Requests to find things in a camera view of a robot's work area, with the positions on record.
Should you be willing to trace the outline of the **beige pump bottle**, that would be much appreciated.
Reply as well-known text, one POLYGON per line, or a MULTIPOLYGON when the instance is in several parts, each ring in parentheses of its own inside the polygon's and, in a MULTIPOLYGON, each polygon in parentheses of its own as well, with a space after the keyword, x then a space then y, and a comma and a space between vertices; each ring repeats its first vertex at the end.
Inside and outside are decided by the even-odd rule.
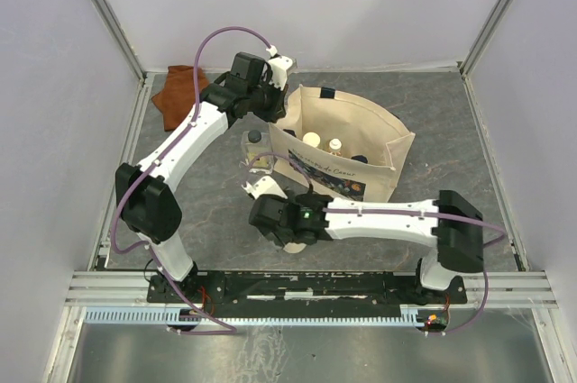
POLYGON ((297 254, 303 251, 307 245, 305 243, 289 242, 283 246, 283 250, 289 254, 297 254))

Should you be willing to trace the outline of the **amber liquid clear bottle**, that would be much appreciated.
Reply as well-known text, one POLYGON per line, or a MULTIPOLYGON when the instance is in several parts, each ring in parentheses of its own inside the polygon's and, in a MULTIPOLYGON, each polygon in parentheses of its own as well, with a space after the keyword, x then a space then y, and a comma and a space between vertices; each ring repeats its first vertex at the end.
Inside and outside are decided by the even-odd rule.
POLYGON ((326 151, 331 155, 342 157, 343 156, 342 150, 343 150, 343 144, 337 138, 329 140, 328 143, 326 144, 326 151))

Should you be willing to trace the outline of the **pale green lotion bottle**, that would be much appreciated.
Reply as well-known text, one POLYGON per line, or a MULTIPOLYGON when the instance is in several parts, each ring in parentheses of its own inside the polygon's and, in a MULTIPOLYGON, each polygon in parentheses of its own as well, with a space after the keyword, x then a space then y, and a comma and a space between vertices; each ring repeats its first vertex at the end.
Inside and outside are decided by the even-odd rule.
POLYGON ((302 142, 314 149, 321 148, 321 138, 316 132, 305 133, 303 135, 302 142))

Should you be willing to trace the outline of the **cream canvas tote bag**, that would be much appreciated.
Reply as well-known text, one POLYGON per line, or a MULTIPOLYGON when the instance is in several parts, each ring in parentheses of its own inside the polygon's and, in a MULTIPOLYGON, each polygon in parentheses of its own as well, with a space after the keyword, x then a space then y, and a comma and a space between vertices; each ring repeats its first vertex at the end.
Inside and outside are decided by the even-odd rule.
POLYGON ((386 203, 394 193, 415 134, 369 99, 327 87, 299 86, 288 96, 286 116, 269 125, 271 147, 312 180, 318 194, 386 203), (316 132, 321 148, 302 142, 316 132), (326 144, 337 138, 342 157, 326 144))

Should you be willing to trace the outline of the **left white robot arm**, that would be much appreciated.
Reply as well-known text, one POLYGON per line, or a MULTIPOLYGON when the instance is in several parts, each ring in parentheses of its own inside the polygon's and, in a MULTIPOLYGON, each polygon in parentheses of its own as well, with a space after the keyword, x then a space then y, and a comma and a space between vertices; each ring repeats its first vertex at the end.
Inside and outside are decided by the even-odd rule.
POLYGON ((202 90, 199 104, 153 153, 135 166, 124 163, 115 172, 114 220, 124 221, 151 247, 170 278, 167 290, 179 302, 191 301, 199 289, 191 275, 196 264, 178 233, 179 182, 204 150, 248 113, 266 123, 284 117, 288 77, 296 67, 294 59, 278 53, 270 59, 237 53, 231 69, 202 90))

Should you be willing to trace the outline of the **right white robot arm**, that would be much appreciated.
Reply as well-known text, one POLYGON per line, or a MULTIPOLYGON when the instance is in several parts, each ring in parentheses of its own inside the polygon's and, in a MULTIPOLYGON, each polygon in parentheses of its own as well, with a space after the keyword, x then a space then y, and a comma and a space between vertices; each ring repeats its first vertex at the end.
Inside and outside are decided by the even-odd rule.
POLYGON ((452 190, 409 203, 366 203, 313 193, 255 198, 249 224, 281 247, 358 238, 429 249, 412 281, 422 302, 436 301, 453 278, 484 271, 481 212, 452 190))

